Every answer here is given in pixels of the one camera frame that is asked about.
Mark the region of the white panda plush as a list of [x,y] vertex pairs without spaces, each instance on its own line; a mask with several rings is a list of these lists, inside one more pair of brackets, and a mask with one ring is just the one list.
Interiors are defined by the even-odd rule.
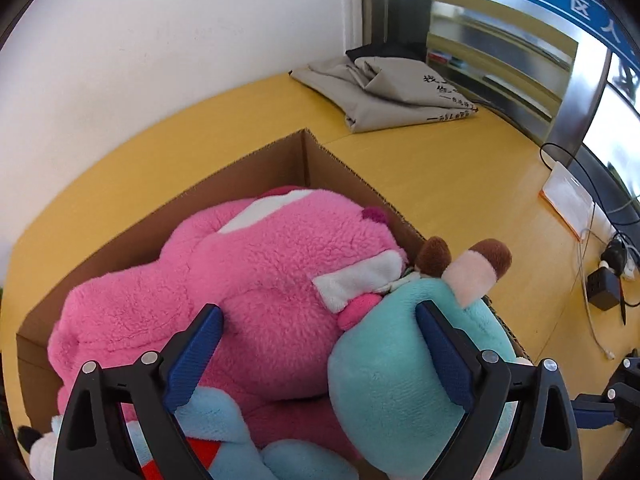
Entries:
[[17,430],[17,441],[28,453],[29,472],[36,480],[52,480],[58,436],[54,432],[42,434],[29,426]]

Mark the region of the teal and pink plush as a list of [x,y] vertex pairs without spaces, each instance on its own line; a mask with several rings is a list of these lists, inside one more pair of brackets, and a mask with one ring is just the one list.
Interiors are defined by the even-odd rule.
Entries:
[[388,478],[423,478],[464,414],[437,376],[416,307],[433,301],[477,348],[521,363],[484,301],[511,263],[500,240],[481,240],[454,257],[447,243],[433,236],[413,272],[334,346],[328,364],[333,411],[357,452]]

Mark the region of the light blue bear plush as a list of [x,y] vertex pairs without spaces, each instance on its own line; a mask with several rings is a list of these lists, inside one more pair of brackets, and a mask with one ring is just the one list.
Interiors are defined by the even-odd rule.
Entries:
[[178,423],[215,479],[357,479],[356,467],[311,442],[280,440],[258,450],[227,393],[198,387],[176,411]]

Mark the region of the pink bear plush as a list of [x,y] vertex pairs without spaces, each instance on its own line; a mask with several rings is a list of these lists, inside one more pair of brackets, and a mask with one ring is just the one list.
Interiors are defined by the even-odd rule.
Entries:
[[329,400],[329,355],[407,264],[382,211],[331,191],[293,188],[204,209],[155,261],[67,295],[48,342],[58,405],[85,362],[129,364],[214,304],[224,333],[201,385],[235,400],[257,446],[303,440],[351,460]]

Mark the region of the black power adapter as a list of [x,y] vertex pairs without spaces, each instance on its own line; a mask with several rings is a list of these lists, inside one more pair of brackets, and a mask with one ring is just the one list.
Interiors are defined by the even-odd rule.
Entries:
[[601,311],[611,310],[620,304],[620,280],[605,266],[599,266],[588,275],[586,289],[590,304]]

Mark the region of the white paper pad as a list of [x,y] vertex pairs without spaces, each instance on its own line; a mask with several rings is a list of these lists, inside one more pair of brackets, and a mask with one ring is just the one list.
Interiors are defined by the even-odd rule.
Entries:
[[540,196],[578,240],[591,233],[607,243],[614,236],[614,226],[605,218],[602,208],[560,162],[552,164],[551,174],[544,182]]

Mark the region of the brown cardboard box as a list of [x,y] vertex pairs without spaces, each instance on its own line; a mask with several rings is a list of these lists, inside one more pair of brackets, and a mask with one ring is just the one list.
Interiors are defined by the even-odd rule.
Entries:
[[341,139],[318,128],[250,130],[230,141],[169,143],[146,132],[78,178],[32,222],[11,257],[2,296],[2,359],[15,426],[48,430],[62,382],[47,352],[70,292],[91,280],[68,336],[105,365],[158,350],[191,321],[177,283],[152,275],[134,300],[139,266],[155,262],[198,213],[289,186],[323,188],[383,209],[408,255],[431,235],[451,248],[516,240],[506,163],[470,125],[431,125]]

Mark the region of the grey canvas tote bag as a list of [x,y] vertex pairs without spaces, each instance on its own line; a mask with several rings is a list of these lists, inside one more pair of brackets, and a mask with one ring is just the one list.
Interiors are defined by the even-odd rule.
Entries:
[[422,61],[343,55],[292,70],[290,76],[318,92],[344,114],[353,133],[450,122],[477,106]]

